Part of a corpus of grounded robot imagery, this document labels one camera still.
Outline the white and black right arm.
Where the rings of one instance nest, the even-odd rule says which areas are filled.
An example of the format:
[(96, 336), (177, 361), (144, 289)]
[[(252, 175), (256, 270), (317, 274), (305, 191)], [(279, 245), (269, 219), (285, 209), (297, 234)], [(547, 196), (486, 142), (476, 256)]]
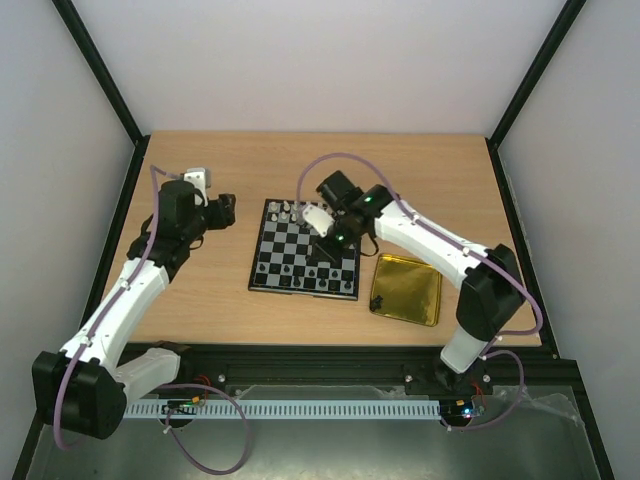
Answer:
[(431, 265), (459, 291), (458, 325), (434, 362), (433, 377), (445, 390), (460, 390), (471, 367), (524, 303), (514, 252), (488, 248), (428, 220), (387, 186), (363, 191), (341, 171), (316, 189), (328, 208), (306, 206), (303, 220), (318, 234), (311, 256), (338, 263), (364, 235), (394, 244)]

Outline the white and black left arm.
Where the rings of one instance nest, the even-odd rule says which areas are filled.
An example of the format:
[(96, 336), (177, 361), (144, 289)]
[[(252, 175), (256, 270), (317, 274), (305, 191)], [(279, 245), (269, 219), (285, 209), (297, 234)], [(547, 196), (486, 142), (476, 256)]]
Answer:
[(181, 352), (150, 348), (119, 362), (125, 346), (154, 300), (190, 258), (209, 230), (235, 222), (236, 197), (206, 195), (197, 178), (170, 180), (157, 188), (154, 211), (131, 243), (121, 273), (82, 328), (57, 353), (41, 352), (32, 365), (36, 411), (43, 423), (97, 439), (111, 436), (126, 408), (174, 381)]

